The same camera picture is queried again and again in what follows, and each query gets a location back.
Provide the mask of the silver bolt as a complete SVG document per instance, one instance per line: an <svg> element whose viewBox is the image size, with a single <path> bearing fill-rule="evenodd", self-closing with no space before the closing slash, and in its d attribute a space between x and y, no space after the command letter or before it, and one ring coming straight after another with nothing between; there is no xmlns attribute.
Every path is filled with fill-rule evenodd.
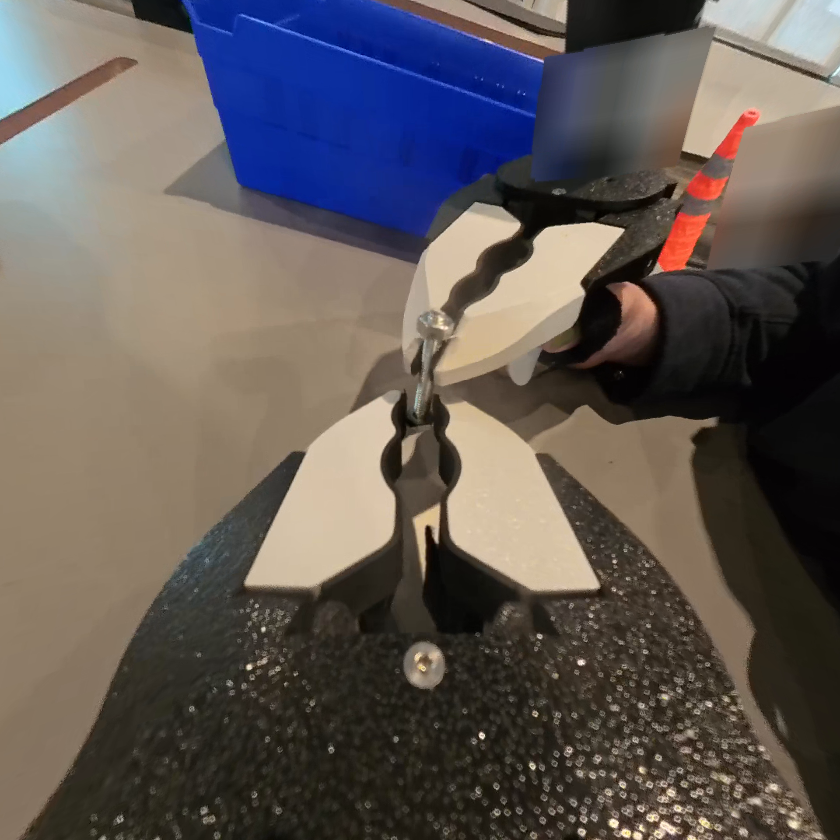
<svg viewBox="0 0 840 840"><path fill-rule="evenodd" d="M429 310L418 317L416 331L421 343L416 389L411 406L422 412L432 405L436 362L455 332L455 322L444 311Z"/></svg>

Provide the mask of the person's right hand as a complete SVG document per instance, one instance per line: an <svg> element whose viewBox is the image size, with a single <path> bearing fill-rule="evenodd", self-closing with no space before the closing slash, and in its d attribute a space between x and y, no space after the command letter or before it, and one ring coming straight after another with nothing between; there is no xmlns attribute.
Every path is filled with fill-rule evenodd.
<svg viewBox="0 0 840 840"><path fill-rule="evenodd" d="M658 341L660 317L655 300L634 283L613 283L606 288L618 302L621 318L613 337L587 360L587 364L646 366Z"/></svg>

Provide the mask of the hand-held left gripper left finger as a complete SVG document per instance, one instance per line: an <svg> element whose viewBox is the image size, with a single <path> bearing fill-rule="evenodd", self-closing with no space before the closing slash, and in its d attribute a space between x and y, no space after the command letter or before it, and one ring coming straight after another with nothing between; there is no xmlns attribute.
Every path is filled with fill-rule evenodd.
<svg viewBox="0 0 840 840"><path fill-rule="evenodd" d="M301 599L386 599L403 574L394 484L404 392L387 392L308 447L245 588Z"/></svg>

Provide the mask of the person's dark jacket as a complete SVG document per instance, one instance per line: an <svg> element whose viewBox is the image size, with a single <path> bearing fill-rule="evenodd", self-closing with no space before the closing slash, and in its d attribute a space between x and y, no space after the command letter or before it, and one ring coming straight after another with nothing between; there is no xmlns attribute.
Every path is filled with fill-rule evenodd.
<svg viewBox="0 0 840 840"><path fill-rule="evenodd" d="M694 436L701 515L749 615L746 665L763 719L828 838L839 821L838 376L777 416Z"/></svg>

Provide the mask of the orange traffic cone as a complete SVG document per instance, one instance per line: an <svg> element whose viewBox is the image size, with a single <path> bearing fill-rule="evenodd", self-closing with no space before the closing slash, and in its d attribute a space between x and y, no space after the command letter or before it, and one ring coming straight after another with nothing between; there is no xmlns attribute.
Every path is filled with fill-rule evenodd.
<svg viewBox="0 0 840 840"><path fill-rule="evenodd" d="M696 173L681 197L675 222L659 253L657 271L683 270L711 217L714 203L721 197L732 173L742 136L760 119L761 111L751 108L733 124L714 154Z"/></svg>

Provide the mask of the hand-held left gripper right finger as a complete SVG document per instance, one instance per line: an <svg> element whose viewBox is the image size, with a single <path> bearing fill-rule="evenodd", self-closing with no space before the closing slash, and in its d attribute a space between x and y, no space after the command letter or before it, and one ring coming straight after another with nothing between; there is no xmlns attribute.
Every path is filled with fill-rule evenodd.
<svg viewBox="0 0 840 840"><path fill-rule="evenodd" d="M598 592L598 576L531 446L468 402L442 402L441 410L441 446L455 457L441 535L520 595Z"/></svg>

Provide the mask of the blue plastic bin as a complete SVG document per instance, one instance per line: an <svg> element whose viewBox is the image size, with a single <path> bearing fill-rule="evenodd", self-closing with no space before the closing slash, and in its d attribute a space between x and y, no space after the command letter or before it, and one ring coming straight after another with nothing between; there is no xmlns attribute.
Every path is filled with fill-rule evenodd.
<svg viewBox="0 0 840 840"><path fill-rule="evenodd" d="M538 57L380 2L184 6L249 189L424 235L531 153Z"/></svg>

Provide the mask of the person's right forearm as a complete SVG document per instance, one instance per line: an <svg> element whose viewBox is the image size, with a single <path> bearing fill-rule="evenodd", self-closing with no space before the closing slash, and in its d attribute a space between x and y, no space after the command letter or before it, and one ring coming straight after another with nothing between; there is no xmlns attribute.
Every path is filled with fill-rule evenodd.
<svg viewBox="0 0 840 840"><path fill-rule="evenodd" d="M838 258L636 285L657 304L657 346L646 366L591 366L612 401L641 417L838 425Z"/></svg>

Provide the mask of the brown top desk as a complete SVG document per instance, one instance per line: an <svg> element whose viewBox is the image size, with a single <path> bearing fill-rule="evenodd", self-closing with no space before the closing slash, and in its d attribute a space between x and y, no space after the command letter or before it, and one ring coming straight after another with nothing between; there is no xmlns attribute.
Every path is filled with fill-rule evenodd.
<svg viewBox="0 0 840 840"><path fill-rule="evenodd" d="M539 60L564 52L564 40L561 37L529 32L516 22L494 17L487 10L468 2L460 2L455 10L450 10L443 2L437 2L437 5L411 1L382 3Z"/></svg>

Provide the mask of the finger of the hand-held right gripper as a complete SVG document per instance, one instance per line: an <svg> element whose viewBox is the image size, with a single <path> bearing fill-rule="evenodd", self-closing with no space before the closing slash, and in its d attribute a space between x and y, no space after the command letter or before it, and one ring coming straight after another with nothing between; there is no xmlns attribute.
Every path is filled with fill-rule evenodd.
<svg viewBox="0 0 840 840"><path fill-rule="evenodd" d="M524 256L522 222L501 206L473 203L421 254L402 322L407 373L418 373L419 317L443 312L458 327L469 307L487 298L501 274Z"/></svg>
<svg viewBox="0 0 840 840"><path fill-rule="evenodd" d="M624 232L599 223L539 232L530 257L467 307L436 364L436 385L504 368L571 329L582 307L583 279Z"/></svg>

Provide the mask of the large window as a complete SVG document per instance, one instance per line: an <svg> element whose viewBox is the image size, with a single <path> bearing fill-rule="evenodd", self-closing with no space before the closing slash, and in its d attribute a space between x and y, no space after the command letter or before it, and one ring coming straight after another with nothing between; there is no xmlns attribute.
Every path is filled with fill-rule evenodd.
<svg viewBox="0 0 840 840"><path fill-rule="evenodd" d="M838 1L706 2L720 37L823 77L838 73Z"/></svg>

